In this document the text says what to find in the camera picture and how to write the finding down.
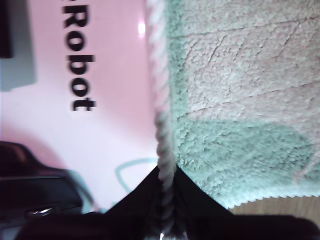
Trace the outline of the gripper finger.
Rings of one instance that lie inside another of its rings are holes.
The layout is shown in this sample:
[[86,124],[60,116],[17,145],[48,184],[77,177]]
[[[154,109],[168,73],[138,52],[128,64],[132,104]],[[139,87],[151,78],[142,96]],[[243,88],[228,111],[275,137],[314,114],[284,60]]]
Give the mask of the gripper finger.
[[158,174],[155,167],[131,193],[106,212],[107,240],[161,238]]
[[174,174],[174,189],[182,204],[182,219],[190,240],[226,240],[225,223],[232,213],[203,192],[179,167]]

